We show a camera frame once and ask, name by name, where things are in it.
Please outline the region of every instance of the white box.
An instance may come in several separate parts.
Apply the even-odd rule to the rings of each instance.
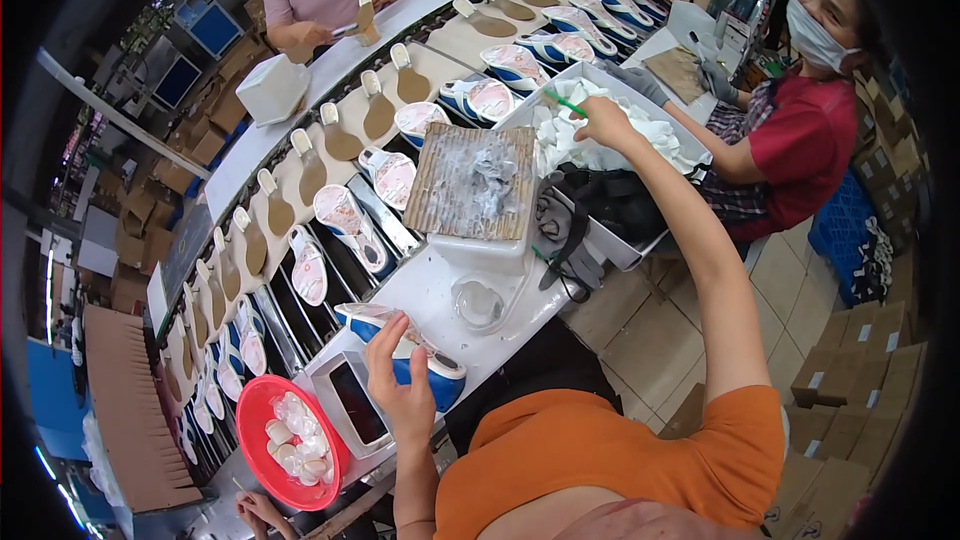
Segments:
[[[289,119],[309,85],[306,65],[295,65],[282,53],[258,63],[237,86],[236,95],[257,127],[262,127]]]
[[[646,96],[609,75],[606,71],[602,71],[587,63],[577,63],[569,66],[566,70],[554,77],[553,80],[575,78],[588,79],[597,86],[610,90],[615,99],[622,99],[642,108],[650,114],[651,119],[668,122],[673,126],[674,134],[677,136],[677,140],[679,140],[680,152],[684,157],[693,161],[705,160],[707,163],[711,161],[712,158],[709,151],[704,148],[699,139],[690,133],[690,130],[680,125],[677,119],[667,114],[664,109],[655,105]],[[554,88],[553,80],[546,86],[551,90]],[[497,125],[493,126],[493,129],[533,126],[534,107],[546,104],[543,95],[544,88],[534,90],[512,113],[504,117]],[[643,258],[653,250],[654,246],[656,246],[666,234],[667,232],[663,232],[663,234],[645,246],[630,246],[630,244],[620,239],[616,234],[591,217],[586,229],[586,240],[599,250],[604,257],[608,258],[618,270],[629,271],[639,265]]]

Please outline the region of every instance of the tiled floor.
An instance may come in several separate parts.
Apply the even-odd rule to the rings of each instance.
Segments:
[[[750,272],[760,332],[774,387],[785,403],[790,383],[816,344],[838,302],[833,270],[807,242],[810,221],[775,234]],[[596,352],[623,400],[624,414],[655,433],[676,413],[690,389],[707,376],[700,306],[683,261],[658,261],[651,277],[640,270],[606,274],[604,287],[562,315]]]

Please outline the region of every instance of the white cloth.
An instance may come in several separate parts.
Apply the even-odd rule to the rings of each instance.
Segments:
[[[627,114],[633,129],[642,134],[678,172],[683,175],[693,172],[696,162],[681,154],[680,141],[669,122],[651,120],[650,114],[641,107],[614,98],[610,90],[600,88],[589,79],[557,80],[556,92],[572,104],[579,104],[588,97],[604,97],[615,101]],[[575,141],[574,133],[586,126],[587,122],[571,119],[572,114],[570,107],[565,106],[534,108],[536,174],[540,178],[555,171],[560,163],[568,161],[578,168],[595,172],[633,170],[630,162],[618,151],[602,146],[591,138]]]

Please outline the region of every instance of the black glove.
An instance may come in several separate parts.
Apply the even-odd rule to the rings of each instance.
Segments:
[[[660,82],[657,81],[657,77],[647,69],[635,66],[625,69],[610,61],[601,61],[600,69],[641,93],[657,107],[663,108],[669,101],[666,92],[661,88]]]
[[[719,63],[714,63],[714,61],[701,63],[697,59],[697,81],[700,82],[703,90],[710,90],[711,82],[713,82],[714,97],[717,98],[717,101],[736,106],[737,99],[740,98],[740,90],[734,88],[734,85],[728,81],[727,76],[729,75],[727,70]]]

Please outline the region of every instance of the red shirt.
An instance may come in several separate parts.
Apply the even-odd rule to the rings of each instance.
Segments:
[[[814,215],[840,188],[854,154],[857,102],[847,80],[818,83],[788,72],[774,106],[748,134],[753,162],[767,178],[769,216],[727,226],[735,241],[789,230]]]

